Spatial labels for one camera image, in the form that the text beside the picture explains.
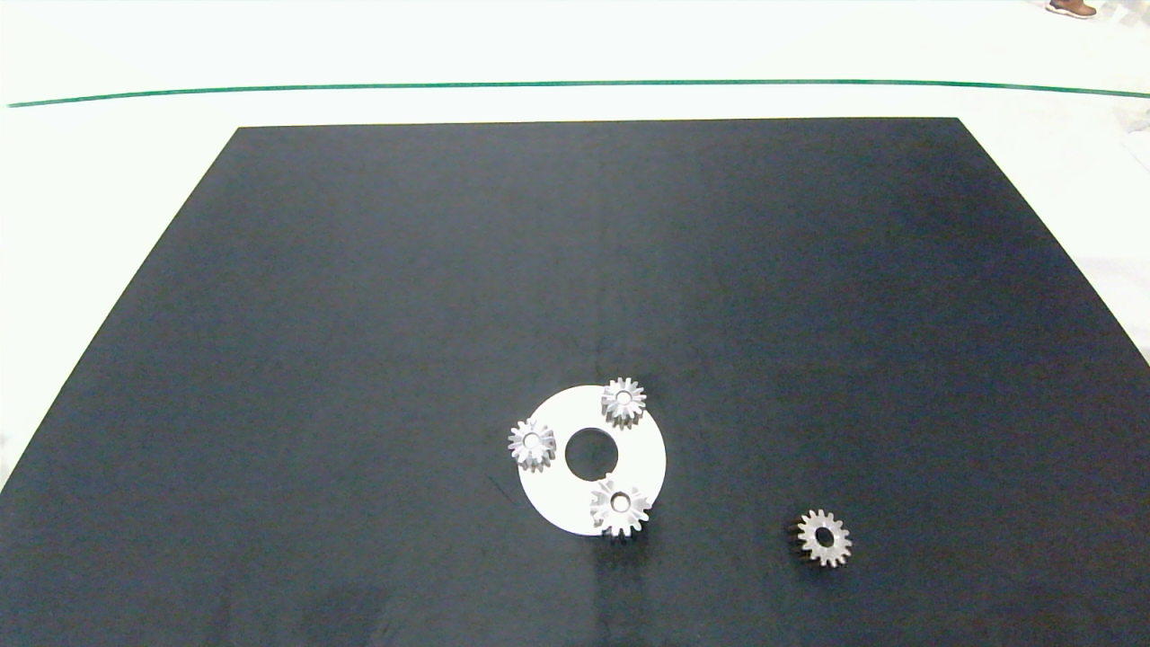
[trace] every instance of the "planetary gear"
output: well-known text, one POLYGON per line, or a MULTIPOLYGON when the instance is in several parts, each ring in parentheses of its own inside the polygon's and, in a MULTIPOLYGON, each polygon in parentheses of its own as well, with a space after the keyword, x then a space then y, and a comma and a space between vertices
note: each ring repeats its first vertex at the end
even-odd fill
POLYGON ((618 378, 603 388, 603 414, 613 424, 629 428, 646 410, 643 387, 630 378, 618 378))
POLYGON ((612 475, 596 482, 591 493, 592 523, 612 539, 629 539, 632 532, 643 530, 650 509, 638 490, 618 484, 612 475))
POLYGON ((851 532, 843 527, 843 522, 835 519, 833 513, 808 510, 793 531, 799 553, 812 562, 818 560, 820 567, 843 565, 851 555, 852 542, 846 539, 851 532))
POLYGON ((555 459, 555 434, 534 418, 521 422, 507 437, 512 459, 523 470, 542 472, 555 459))

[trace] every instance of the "shoe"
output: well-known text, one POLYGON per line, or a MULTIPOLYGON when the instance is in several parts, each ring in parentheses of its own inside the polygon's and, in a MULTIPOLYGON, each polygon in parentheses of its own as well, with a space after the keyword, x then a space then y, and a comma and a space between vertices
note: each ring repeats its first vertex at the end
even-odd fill
POLYGON ((1072 18, 1092 18, 1098 13, 1094 7, 1088 7, 1082 0, 1050 0, 1046 10, 1051 14, 1061 14, 1072 18))

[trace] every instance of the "center hole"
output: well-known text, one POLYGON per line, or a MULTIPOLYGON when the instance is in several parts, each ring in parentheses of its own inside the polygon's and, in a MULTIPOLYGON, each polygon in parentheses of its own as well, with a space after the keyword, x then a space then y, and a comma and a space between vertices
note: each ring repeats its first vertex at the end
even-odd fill
POLYGON ((597 482, 619 463, 619 448, 603 430, 588 428, 567 441, 567 467, 584 482, 597 482))
POLYGON ((829 529, 816 529, 814 540, 819 542, 819 546, 830 548, 835 544, 835 533, 830 532, 829 529))
POLYGON ((615 513, 626 513, 631 507, 631 498, 621 492, 611 496, 611 509, 615 513))

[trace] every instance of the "white ring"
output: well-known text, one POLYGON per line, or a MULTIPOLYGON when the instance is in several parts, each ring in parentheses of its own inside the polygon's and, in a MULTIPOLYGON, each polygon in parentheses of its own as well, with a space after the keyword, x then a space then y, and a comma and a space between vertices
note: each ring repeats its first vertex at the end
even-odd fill
POLYGON ((598 536, 591 519, 591 492, 596 482, 585 482, 567 467, 567 442, 586 429, 601 430, 619 450, 619 462, 611 471, 616 485, 634 487, 654 503, 667 476, 667 448, 651 411, 630 428, 612 425, 603 414, 603 386, 572 387, 549 398, 531 415, 555 434, 555 460, 542 472, 519 470, 531 506, 543 518, 560 529, 583 536, 598 536))

